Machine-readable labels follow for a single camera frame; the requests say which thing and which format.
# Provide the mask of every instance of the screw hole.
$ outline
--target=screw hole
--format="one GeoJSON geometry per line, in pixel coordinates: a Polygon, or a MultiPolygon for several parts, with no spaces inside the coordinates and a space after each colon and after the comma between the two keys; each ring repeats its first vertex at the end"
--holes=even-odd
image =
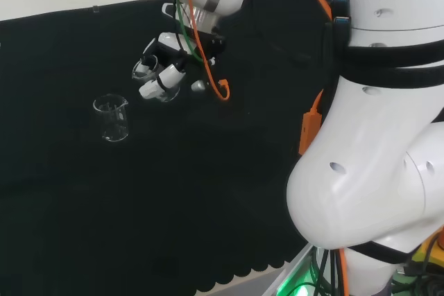
{"type": "Polygon", "coordinates": [[[434,175],[435,174],[435,168],[433,167],[433,164],[430,162],[426,162],[425,167],[427,168],[427,171],[429,171],[430,175],[434,175]]]}
{"type": "Polygon", "coordinates": [[[380,10],[375,11],[377,17],[390,17],[393,13],[394,11],[390,8],[381,8],[380,10]]]}
{"type": "Polygon", "coordinates": [[[332,168],[333,171],[336,171],[337,173],[341,173],[343,175],[345,175],[347,173],[345,171],[345,168],[342,165],[340,165],[340,164],[338,164],[336,162],[331,162],[330,163],[330,168],[332,168]]]}
{"type": "Polygon", "coordinates": [[[387,44],[384,43],[372,43],[369,45],[370,48],[385,48],[387,44]]]}
{"type": "Polygon", "coordinates": [[[379,95],[381,94],[381,91],[378,88],[374,87],[364,87],[362,88],[362,91],[366,93],[367,95],[379,95]]]}

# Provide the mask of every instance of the yellow object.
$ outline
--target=yellow object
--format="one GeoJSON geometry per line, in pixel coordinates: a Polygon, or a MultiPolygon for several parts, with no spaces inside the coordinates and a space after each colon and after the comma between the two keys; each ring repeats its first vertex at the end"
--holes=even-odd
{"type": "MultiPolygon", "coordinates": [[[[430,241],[432,238],[437,234],[441,232],[441,229],[438,232],[435,232],[433,235],[431,235],[419,248],[419,250],[414,254],[413,260],[417,262],[423,262],[425,259],[425,255],[427,252],[427,248],[429,247],[430,241]]],[[[432,252],[430,253],[430,263],[434,263],[436,265],[439,265],[441,267],[444,267],[444,250],[441,249],[438,245],[438,242],[435,243],[435,245],[432,248],[432,252]]]]}

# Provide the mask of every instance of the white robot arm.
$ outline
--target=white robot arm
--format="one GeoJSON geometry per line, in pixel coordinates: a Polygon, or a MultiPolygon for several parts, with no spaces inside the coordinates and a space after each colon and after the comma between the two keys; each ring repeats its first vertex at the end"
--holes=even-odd
{"type": "MultiPolygon", "coordinates": [[[[205,22],[243,0],[194,1],[187,10],[209,33],[205,22]]],[[[430,124],[444,107],[442,3],[350,0],[333,104],[289,178],[295,226],[316,246],[347,248],[355,296],[378,293],[402,262],[396,258],[444,225],[444,124],[430,124]]]]}
{"type": "MultiPolygon", "coordinates": [[[[188,36],[192,36],[193,25],[191,24],[190,17],[193,15],[196,18],[197,30],[202,34],[201,39],[211,40],[211,45],[221,45],[220,49],[223,49],[224,42],[219,36],[214,35],[214,27],[217,25],[220,17],[231,15],[238,11],[241,8],[242,2],[243,0],[193,0],[193,8],[190,8],[188,0],[179,0],[175,12],[171,14],[167,12],[168,4],[165,4],[162,12],[177,20],[180,18],[179,12],[182,14],[182,17],[186,17],[187,20],[183,20],[183,24],[186,29],[189,29],[188,36]]],[[[188,62],[188,58],[192,60],[191,55],[195,51],[197,44],[192,37],[186,40],[184,35],[175,35],[173,33],[162,33],[157,39],[154,39],[147,46],[142,59],[133,69],[133,78],[143,84],[139,90],[141,96],[147,100],[156,98],[163,102],[171,101],[175,98],[178,94],[180,83],[186,74],[185,65],[188,62]]],[[[211,57],[215,57],[220,51],[215,49],[215,47],[212,49],[209,54],[211,57]]],[[[209,66],[213,64],[214,60],[210,60],[209,66]]],[[[196,87],[197,89],[205,89],[205,83],[202,80],[198,80],[191,85],[191,89],[195,90],[196,87]]],[[[227,89],[226,98],[228,98],[227,83],[225,88],[227,89]]]]}

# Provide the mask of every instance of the black cloth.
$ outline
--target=black cloth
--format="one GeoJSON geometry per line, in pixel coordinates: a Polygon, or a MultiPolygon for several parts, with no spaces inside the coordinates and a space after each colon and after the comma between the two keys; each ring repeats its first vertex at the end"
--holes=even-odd
{"type": "Polygon", "coordinates": [[[314,0],[255,0],[221,23],[232,99],[146,103],[131,70],[171,21],[166,0],[0,23],[0,288],[11,295],[193,295],[305,245],[285,201],[302,115],[323,86],[314,0]],[[129,101],[107,145],[92,103],[129,101]]]}

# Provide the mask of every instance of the glass beaker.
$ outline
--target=glass beaker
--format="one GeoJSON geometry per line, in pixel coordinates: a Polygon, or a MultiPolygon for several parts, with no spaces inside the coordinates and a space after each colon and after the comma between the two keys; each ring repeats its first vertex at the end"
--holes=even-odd
{"type": "Polygon", "coordinates": [[[97,98],[93,107],[99,117],[102,139],[118,142],[129,134],[125,106],[128,101],[119,95],[108,94],[97,98]]]}

